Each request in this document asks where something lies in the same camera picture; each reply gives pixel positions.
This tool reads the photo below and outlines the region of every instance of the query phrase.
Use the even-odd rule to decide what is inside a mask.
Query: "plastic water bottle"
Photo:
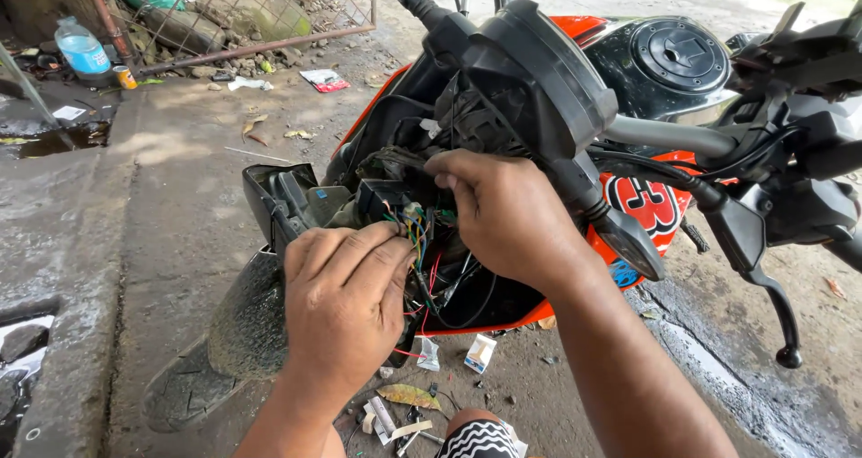
[[[54,33],[54,40],[79,78],[92,78],[110,69],[110,61],[102,44],[89,30],[79,25],[75,17],[60,19],[57,23],[59,28]]]

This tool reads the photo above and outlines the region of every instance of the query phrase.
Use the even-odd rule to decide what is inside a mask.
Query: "chain-link fence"
[[[181,72],[234,57],[266,53],[290,67],[289,45],[375,28],[376,0],[104,0],[136,52],[141,74]],[[257,70],[260,66],[247,67]]]

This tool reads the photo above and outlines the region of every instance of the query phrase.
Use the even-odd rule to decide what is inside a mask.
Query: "rusty pipe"
[[[374,30],[375,28],[377,27],[374,25],[355,26],[343,30],[338,30],[335,32],[321,32],[319,34],[311,34],[303,37],[294,37],[293,39],[276,40],[275,42],[267,42],[265,44],[248,45],[246,47],[239,47],[237,49],[232,49],[229,51],[219,51],[217,53],[203,54],[195,57],[186,57],[184,59],[177,59],[170,62],[160,62],[158,64],[153,64],[152,66],[142,67],[139,73],[141,76],[149,76],[150,74],[155,74],[156,72],[163,72],[165,70],[178,69],[180,67],[197,66],[200,64],[207,64],[217,60],[225,60],[233,57],[244,56],[247,54],[262,53],[264,51],[271,51],[273,49],[286,47],[288,45],[302,44],[303,42],[316,42],[318,40],[330,39],[332,37],[340,37],[342,35],[361,34],[363,32]]]
[[[99,12],[99,17],[102,18],[102,24],[104,24],[105,30],[108,31],[108,37],[110,37],[110,42],[114,45],[117,55],[123,60],[124,65],[132,68],[135,64],[134,54],[128,48],[126,38],[123,36],[120,27],[114,23],[114,18],[111,17],[110,10],[108,10],[108,4],[105,3],[105,0],[93,0],[93,4]]]

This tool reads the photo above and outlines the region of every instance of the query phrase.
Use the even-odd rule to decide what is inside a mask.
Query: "hand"
[[[425,171],[454,192],[461,240],[490,271],[543,291],[571,278],[571,263],[595,264],[598,255],[532,161],[458,149],[434,155]]]
[[[404,280],[416,255],[399,230],[394,222],[311,229],[287,246],[284,372],[316,405],[324,398],[340,409],[401,336]]]

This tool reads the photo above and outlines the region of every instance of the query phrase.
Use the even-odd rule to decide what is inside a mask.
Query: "motorcycle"
[[[286,246],[314,228],[402,221],[421,249],[404,291],[404,334],[507,330],[553,315],[542,295],[499,277],[458,238],[452,193],[422,169],[454,148],[528,157],[620,290],[664,278],[661,258],[700,210],[731,267],[767,291],[784,346],[802,365],[793,310],[764,274],[767,247],[822,244],[862,270],[862,209],[834,178],[862,167],[847,120],[862,89],[862,0],[845,19],[797,33],[803,3],[770,34],[718,41],[686,17],[547,17],[531,0],[495,0],[480,26],[434,0],[399,0],[427,29],[423,53],[393,73],[318,182],[309,164],[243,170],[265,246],[233,282],[203,335],[147,386],[142,414],[158,432],[201,421],[288,351]],[[709,110],[713,122],[682,124]]]

